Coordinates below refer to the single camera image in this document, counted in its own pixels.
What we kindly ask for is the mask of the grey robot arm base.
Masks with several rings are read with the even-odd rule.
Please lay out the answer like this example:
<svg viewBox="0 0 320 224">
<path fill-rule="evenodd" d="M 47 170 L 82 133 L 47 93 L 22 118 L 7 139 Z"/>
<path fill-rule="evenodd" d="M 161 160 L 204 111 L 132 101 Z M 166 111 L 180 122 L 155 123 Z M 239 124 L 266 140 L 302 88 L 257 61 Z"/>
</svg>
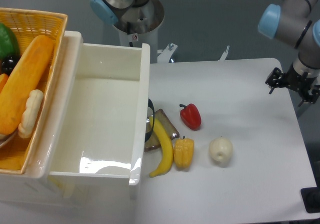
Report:
<svg viewBox="0 0 320 224">
<path fill-rule="evenodd" d="M 127 34 L 146 34 L 161 26 L 165 12 L 159 0 L 90 0 L 96 16 Z"/>
</svg>

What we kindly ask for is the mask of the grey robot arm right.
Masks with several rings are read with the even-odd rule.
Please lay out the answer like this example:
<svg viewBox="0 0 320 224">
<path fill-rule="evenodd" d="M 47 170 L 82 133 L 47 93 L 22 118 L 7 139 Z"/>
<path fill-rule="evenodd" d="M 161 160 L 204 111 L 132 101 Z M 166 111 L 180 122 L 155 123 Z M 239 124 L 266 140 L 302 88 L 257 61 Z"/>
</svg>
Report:
<svg viewBox="0 0 320 224">
<path fill-rule="evenodd" d="M 282 0 L 269 5 L 258 24 L 258 31 L 298 51 L 298 57 L 287 72 L 279 68 L 269 74 L 265 83 L 271 90 L 288 88 L 297 92 L 301 104 L 314 104 L 320 96 L 320 23 L 309 15 L 319 0 Z"/>
</svg>

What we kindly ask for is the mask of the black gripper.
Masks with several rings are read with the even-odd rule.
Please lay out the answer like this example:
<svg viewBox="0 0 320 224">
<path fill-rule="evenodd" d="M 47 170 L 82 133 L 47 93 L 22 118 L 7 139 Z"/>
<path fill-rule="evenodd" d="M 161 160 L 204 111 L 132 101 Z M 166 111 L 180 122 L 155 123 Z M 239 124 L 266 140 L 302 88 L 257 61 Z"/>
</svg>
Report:
<svg viewBox="0 0 320 224">
<path fill-rule="evenodd" d="M 274 68 L 268 75 L 265 83 L 269 87 L 269 94 L 275 88 L 287 88 L 295 91 L 301 97 L 298 107 L 304 103 L 316 103 L 320 96 L 320 86 L 316 84 L 316 77 L 309 77 L 308 72 L 299 74 L 293 67 L 283 73 L 279 68 Z"/>
</svg>

